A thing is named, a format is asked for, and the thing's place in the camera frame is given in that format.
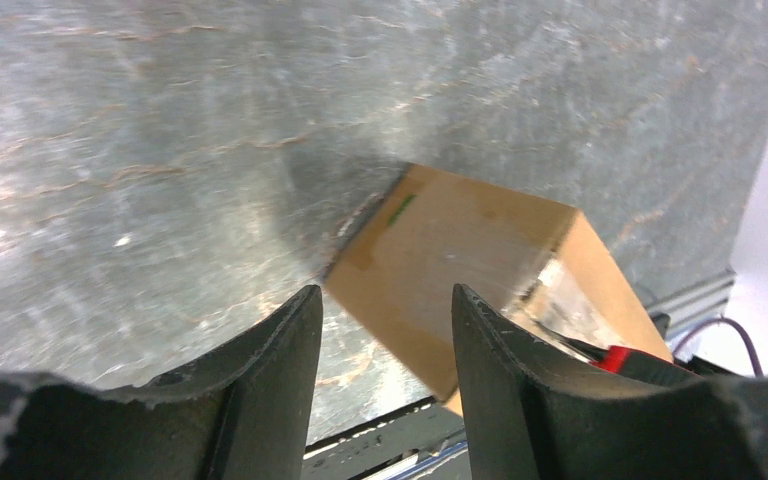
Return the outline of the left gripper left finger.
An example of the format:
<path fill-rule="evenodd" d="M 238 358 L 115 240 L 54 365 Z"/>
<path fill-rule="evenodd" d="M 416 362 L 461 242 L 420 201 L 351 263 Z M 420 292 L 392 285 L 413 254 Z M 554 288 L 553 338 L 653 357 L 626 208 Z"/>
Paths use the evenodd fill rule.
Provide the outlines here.
<path fill-rule="evenodd" d="M 322 322 L 308 285 L 140 387 L 0 373 L 0 479 L 297 479 Z"/>

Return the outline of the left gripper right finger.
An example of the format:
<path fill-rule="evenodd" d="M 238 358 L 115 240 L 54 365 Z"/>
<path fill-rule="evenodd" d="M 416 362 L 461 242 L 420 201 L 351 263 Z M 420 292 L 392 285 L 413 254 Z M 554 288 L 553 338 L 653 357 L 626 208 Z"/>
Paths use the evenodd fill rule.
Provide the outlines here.
<path fill-rule="evenodd" d="M 576 360 L 452 292 L 476 479 L 768 479 L 768 378 L 656 386 Z"/>

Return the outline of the red black utility knife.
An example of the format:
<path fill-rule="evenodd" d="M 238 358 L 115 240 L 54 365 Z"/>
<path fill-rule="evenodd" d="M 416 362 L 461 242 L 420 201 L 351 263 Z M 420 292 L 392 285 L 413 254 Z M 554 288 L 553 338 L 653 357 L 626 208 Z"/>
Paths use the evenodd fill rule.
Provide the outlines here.
<path fill-rule="evenodd" d="M 673 387 L 698 378 L 697 374 L 680 365 L 635 348 L 618 345 L 602 348 L 561 335 L 542 323 L 538 326 L 565 347 L 584 356 L 591 365 L 625 378 L 661 387 Z"/>

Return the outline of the brown cardboard express box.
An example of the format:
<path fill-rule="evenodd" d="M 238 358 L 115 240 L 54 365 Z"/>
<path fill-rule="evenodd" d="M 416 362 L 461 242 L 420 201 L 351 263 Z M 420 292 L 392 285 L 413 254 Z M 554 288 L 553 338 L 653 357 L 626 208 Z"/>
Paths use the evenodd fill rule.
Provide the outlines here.
<path fill-rule="evenodd" d="M 453 413 L 462 410 L 451 316 L 457 284 L 541 338 L 558 332 L 671 356 L 581 210 L 432 167 L 406 170 L 324 280 Z"/>

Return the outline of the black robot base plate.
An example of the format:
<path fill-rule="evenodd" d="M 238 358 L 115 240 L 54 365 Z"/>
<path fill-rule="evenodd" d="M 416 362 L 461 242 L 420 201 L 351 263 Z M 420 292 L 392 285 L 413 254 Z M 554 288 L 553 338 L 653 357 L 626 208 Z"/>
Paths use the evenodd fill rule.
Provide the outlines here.
<path fill-rule="evenodd" d="M 307 447 L 302 479 L 470 479 L 463 420 L 432 398 Z"/>

